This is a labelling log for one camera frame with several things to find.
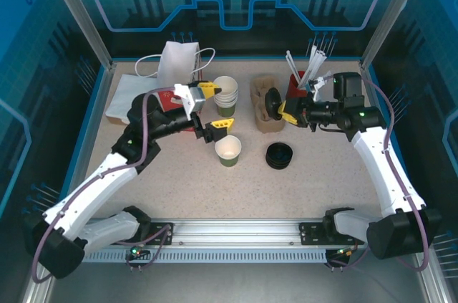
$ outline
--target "black cup lid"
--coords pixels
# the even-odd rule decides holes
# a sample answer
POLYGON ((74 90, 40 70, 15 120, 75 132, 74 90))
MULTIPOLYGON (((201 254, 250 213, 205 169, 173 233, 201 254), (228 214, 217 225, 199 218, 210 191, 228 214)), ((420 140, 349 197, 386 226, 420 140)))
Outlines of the black cup lid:
POLYGON ((265 160, 270 167, 275 169, 284 169, 291 162, 293 149, 285 143, 274 143, 269 145, 265 160))

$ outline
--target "table surface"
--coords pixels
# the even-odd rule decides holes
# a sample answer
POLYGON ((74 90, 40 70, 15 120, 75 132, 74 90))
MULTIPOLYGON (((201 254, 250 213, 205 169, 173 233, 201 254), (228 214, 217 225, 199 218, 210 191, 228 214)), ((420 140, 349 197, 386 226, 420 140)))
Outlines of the table surface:
MULTIPOLYGON (((299 61, 298 67, 305 64, 299 61)), ((155 72, 157 62, 141 66, 155 72)), ((318 74, 359 72, 358 62, 325 62, 318 74)), ((132 74, 134 63, 118 63, 106 101, 107 109, 122 74, 132 74)), ((214 144, 196 140, 183 132, 159 139, 162 151, 134 180, 116 192, 97 212, 108 217, 125 206, 136 205, 152 218, 313 218, 326 209, 350 206, 380 216, 374 184, 346 137, 342 134, 300 129, 286 125, 279 133, 263 134, 255 126, 250 101, 252 78, 274 74, 284 96, 289 78, 282 62, 214 62, 204 78, 229 75, 238 81, 239 96, 232 134, 242 143, 237 165, 223 167, 214 144), (265 162, 267 147, 285 142, 293 159, 284 170, 265 162)), ((332 100, 332 82, 321 89, 322 98, 332 100)), ((202 110, 203 123, 222 119, 213 99, 202 110)), ((103 115, 89 162, 91 173, 110 152, 124 126, 114 125, 103 115)))

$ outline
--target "glass panel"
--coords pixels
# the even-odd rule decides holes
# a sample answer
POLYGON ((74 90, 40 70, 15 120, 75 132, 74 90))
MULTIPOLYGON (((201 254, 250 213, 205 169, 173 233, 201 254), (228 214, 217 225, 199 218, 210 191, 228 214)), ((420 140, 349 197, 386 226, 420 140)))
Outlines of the glass panel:
POLYGON ((56 201, 100 64, 63 0, 0 6, 0 302, 18 302, 21 215, 56 201))
POLYGON ((286 48, 306 54, 309 41, 320 39, 329 54, 360 56, 390 0, 83 2, 114 57, 157 53, 174 39, 239 55, 280 55, 286 48))
MULTIPOLYGON (((457 0, 409 0, 374 60, 392 95, 395 132, 412 183, 437 207, 444 231, 458 232, 458 6, 457 0)), ((444 236, 440 241, 448 241, 444 236)), ((437 248, 447 248, 447 244, 437 248)), ((441 255, 456 253, 444 250, 441 255)), ((458 266, 445 264, 446 276, 458 266)))

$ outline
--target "metal post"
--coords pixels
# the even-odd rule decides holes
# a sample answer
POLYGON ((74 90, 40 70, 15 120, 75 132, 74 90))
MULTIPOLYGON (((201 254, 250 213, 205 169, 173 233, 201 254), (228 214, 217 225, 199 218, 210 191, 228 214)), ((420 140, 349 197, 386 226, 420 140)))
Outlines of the metal post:
POLYGON ((361 58, 364 69, 371 65, 406 2, 407 0, 391 0, 361 58))
POLYGON ((100 63, 110 69, 112 58, 81 0, 64 0, 100 63))

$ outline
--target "black cable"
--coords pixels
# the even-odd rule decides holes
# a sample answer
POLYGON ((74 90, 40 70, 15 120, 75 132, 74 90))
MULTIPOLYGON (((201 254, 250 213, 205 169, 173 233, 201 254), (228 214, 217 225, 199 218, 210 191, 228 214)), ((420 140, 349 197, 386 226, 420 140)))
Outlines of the black cable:
POLYGON ((339 129, 326 129, 326 128, 322 128, 322 127, 321 127, 321 124, 318 124, 318 127, 320 128, 321 131, 324 131, 325 133, 345 133, 344 131, 339 130, 339 129))

